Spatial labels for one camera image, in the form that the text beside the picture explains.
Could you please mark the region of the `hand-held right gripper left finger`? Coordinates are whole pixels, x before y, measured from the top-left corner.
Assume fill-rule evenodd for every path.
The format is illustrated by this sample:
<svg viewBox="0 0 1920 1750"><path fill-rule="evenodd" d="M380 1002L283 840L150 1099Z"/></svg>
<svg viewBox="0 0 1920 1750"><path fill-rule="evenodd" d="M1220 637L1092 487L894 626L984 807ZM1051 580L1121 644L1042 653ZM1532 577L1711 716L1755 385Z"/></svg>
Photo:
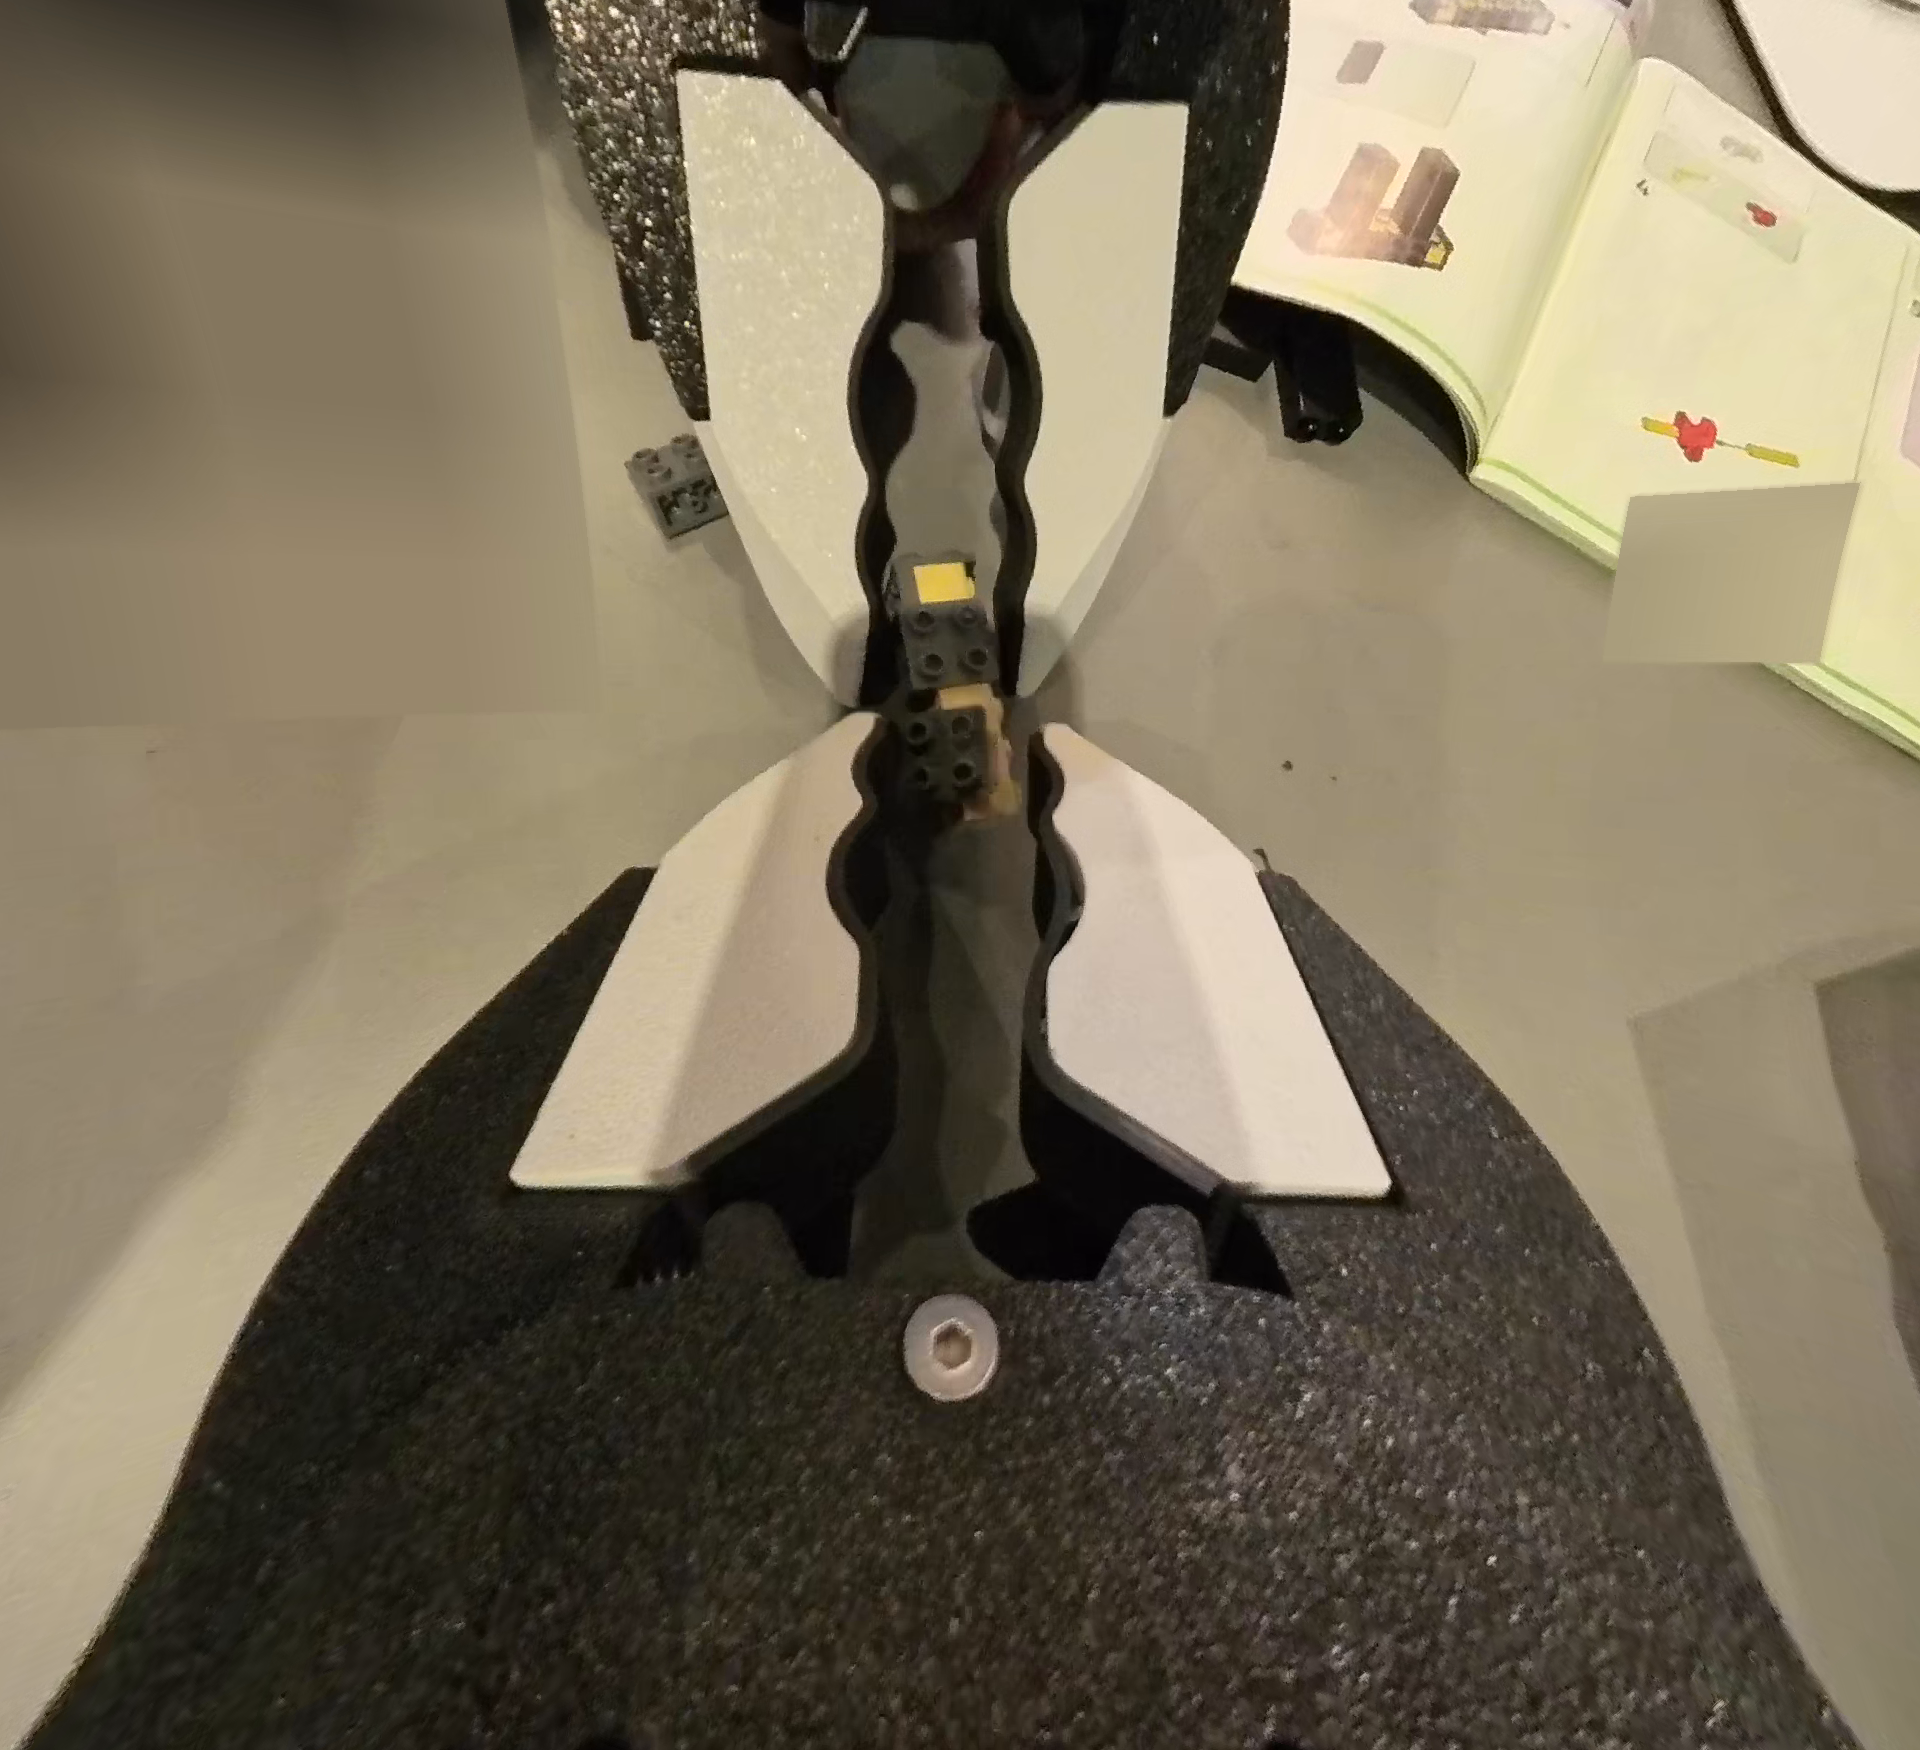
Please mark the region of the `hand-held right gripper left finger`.
<svg viewBox="0 0 1920 1750"><path fill-rule="evenodd" d="M677 1189L853 1042L858 950L829 895L879 731L842 716L659 861L517 1155L524 1191Z"/></svg>

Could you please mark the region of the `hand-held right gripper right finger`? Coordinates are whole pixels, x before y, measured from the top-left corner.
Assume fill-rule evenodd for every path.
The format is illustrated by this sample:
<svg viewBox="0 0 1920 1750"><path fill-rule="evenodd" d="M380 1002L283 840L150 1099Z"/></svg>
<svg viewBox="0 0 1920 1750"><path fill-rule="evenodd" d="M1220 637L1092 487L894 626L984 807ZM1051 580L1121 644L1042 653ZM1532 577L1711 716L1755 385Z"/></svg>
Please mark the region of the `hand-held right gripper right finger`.
<svg viewBox="0 0 1920 1750"><path fill-rule="evenodd" d="M1079 895L1041 1049L1090 1115L1199 1193L1379 1201L1389 1171L1251 857L1064 723L1047 839Z"/></svg>

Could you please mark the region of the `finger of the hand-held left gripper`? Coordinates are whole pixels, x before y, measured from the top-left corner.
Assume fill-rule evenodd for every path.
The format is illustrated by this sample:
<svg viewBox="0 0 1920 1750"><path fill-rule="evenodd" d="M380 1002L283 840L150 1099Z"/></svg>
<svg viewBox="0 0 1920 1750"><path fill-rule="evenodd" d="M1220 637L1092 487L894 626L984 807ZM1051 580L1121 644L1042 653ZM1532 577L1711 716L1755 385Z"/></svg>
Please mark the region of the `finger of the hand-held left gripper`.
<svg viewBox="0 0 1920 1750"><path fill-rule="evenodd" d="M676 99L708 377L695 431L783 631L851 707L873 612L855 380L892 281L889 201L785 82L683 68Z"/></svg>
<svg viewBox="0 0 1920 1750"><path fill-rule="evenodd" d="M1005 205L1016 408L1033 415L1021 696L1067 655L1168 439L1185 152L1185 105L1098 105L1036 156Z"/></svg>

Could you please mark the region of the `dark grey square brick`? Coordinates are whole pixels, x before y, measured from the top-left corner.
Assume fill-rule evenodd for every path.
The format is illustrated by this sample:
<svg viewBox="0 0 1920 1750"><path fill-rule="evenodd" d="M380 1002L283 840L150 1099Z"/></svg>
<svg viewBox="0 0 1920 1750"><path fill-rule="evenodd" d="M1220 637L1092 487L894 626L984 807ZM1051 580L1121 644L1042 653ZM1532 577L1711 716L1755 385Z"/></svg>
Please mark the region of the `dark grey square brick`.
<svg viewBox="0 0 1920 1750"><path fill-rule="evenodd" d="M625 472L664 541L690 537L730 515L701 439L692 431L632 449Z"/></svg>

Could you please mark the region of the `dark grey brick yellow tile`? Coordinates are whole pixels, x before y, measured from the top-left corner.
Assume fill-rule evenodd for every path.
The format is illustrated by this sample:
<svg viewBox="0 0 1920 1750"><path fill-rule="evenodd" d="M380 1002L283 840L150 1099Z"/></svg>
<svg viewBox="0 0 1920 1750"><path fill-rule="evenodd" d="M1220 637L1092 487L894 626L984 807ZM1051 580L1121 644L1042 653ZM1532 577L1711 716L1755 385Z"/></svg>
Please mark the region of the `dark grey brick yellow tile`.
<svg viewBox="0 0 1920 1750"><path fill-rule="evenodd" d="M909 689L998 688L998 639L973 560L958 552L899 549L887 569L885 603L903 649Z"/></svg>

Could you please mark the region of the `grey desk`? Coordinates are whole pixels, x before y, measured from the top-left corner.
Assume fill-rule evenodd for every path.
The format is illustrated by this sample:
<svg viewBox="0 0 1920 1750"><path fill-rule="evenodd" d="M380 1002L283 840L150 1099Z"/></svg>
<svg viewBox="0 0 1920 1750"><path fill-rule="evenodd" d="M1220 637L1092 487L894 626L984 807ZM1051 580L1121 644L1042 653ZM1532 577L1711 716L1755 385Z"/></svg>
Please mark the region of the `grey desk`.
<svg viewBox="0 0 1920 1750"><path fill-rule="evenodd" d="M529 75L610 636L586 717L3 740L3 1740L107 1615L271 1258L382 1101L610 873L818 716L726 533L648 543L669 426ZM1915 1746L1915 762L1784 681L1601 659L1601 573L1369 387L1292 447L1184 419L1064 701L1266 846L1546 1141L1743 1537L1869 1746Z"/></svg>

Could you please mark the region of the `open instruction booklet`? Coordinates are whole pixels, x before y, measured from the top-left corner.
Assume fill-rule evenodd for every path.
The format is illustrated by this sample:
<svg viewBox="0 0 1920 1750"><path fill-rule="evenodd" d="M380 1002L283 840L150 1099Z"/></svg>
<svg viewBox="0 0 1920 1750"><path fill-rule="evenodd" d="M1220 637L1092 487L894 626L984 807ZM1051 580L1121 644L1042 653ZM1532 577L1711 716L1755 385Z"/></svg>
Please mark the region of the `open instruction booklet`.
<svg viewBox="0 0 1920 1750"><path fill-rule="evenodd" d="M1602 567L1799 539L1677 661L1917 746L1915 231L1675 67L1649 0L1292 0L1235 285L1452 399L1475 491Z"/></svg>

